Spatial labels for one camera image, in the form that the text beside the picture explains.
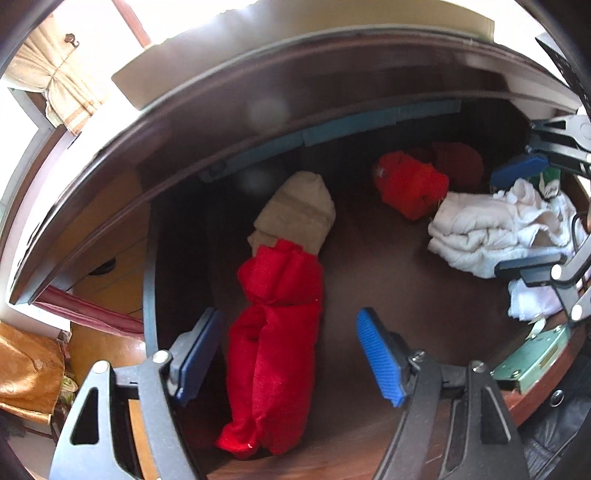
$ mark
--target green cloth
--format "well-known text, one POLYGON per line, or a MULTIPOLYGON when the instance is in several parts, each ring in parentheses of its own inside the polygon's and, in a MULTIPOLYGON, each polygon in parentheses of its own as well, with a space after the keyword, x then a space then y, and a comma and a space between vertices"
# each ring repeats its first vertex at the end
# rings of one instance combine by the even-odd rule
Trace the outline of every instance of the green cloth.
POLYGON ((549 167, 539 175, 527 179, 545 200, 556 197, 560 191, 560 169, 549 167))

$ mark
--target blue foam strip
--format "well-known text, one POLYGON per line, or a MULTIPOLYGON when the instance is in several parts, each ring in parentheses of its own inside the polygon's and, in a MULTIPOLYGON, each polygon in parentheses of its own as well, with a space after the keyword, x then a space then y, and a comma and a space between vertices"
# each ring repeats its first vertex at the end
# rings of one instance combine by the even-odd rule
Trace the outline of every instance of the blue foam strip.
POLYGON ((523 154, 515 157, 491 174, 491 185, 497 189, 510 189, 517 179, 528 179, 542 173, 550 166, 541 154, 523 154))
POLYGON ((301 131, 285 135, 226 160, 226 167, 218 175, 212 174, 210 170, 205 170, 199 173, 199 177, 204 182, 209 183, 227 177, 232 173, 236 173, 238 170, 259 163, 267 158, 281 155, 282 153, 289 152, 289 150, 295 150, 303 144, 304 139, 301 131))
POLYGON ((220 169, 220 171, 216 170, 216 168, 219 168, 219 166, 216 166, 216 168, 201 171, 198 175, 201 180, 210 183, 267 158, 275 157, 289 150, 295 150, 302 145, 311 147, 312 145, 347 137, 348 135, 390 127, 403 120, 458 113, 461 108, 461 100, 451 99, 414 103, 349 115, 321 125, 306 128, 290 135, 285 135, 284 137, 276 138, 264 145, 226 160, 224 168, 220 169))
POLYGON ((398 108, 349 115, 316 127, 306 128, 303 131, 304 145, 311 147, 336 138, 396 125, 397 119, 398 108))
POLYGON ((357 336, 369 361, 382 396, 399 407, 406 395, 400 387, 400 366, 367 310, 357 315, 357 336))

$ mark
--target black metal bracket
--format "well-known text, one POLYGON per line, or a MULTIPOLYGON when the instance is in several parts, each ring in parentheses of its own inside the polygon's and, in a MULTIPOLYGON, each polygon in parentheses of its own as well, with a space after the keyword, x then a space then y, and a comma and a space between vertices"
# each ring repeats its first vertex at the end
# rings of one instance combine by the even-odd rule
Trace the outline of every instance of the black metal bracket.
MULTIPOLYGON (((591 122, 587 115, 568 115, 531 123, 526 150, 542 153, 551 166, 591 179, 591 122)), ((573 258, 544 255, 500 262, 495 275, 505 280, 523 278, 529 287, 552 286, 569 326, 591 317, 591 291, 579 296, 577 283, 591 267, 591 241, 584 241, 573 258)))
POLYGON ((95 363, 62 430, 50 479, 141 479, 128 407, 135 399, 160 478, 205 480, 186 451, 172 403, 197 396, 222 332, 220 313, 207 309, 169 351, 159 350, 134 367, 95 363))
MULTIPOLYGON (((387 348, 396 357, 398 346, 387 348)), ((442 390, 459 395, 452 400, 450 434, 438 479, 529 479, 517 427, 483 362, 473 361, 467 368, 440 365, 427 353, 415 351, 396 363, 415 377, 407 382, 414 389, 408 392, 408 406, 374 480, 421 478, 442 390)))

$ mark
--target red fabric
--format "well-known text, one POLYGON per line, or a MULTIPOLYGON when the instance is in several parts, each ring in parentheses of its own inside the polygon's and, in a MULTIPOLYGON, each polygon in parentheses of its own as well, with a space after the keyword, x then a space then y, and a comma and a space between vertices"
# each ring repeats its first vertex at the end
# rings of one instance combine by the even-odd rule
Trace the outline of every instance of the red fabric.
POLYGON ((100 332, 139 340, 144 339, 144 322, 142 320, 104 309, 52 285, 41 292, 33 305, 100 332))
POLYGON ((238 270, 252 306, 229 332, 232 422, 217 446, 239 459, 259 447, 280 455, 298 445, 314 386, 314 344, 322 311, 322 267, 280 239, 238 270))
POLYGON ((424 163, 431 163, 449 177, 454 190, 476 192, 484 176, 480 154, 463 143, 433 142, 431 148, 412 148, 407 153, 424 163))
POLYGON ((384 203, 409 220, 418 220, 445 198, 449 179, 432 165, 398 151, 379 159, 375 184, 384 203))

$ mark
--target pink fabric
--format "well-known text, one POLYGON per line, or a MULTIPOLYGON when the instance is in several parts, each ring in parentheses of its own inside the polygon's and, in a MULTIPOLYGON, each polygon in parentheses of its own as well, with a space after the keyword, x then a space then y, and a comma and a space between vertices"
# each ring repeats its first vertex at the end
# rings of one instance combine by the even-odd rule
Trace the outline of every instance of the pink fabric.
POLYGON ((43 290, 33 305, 100 332, 139 340, 144 339, 144 322, 142 320, 104 309, 51 285, 43 290))

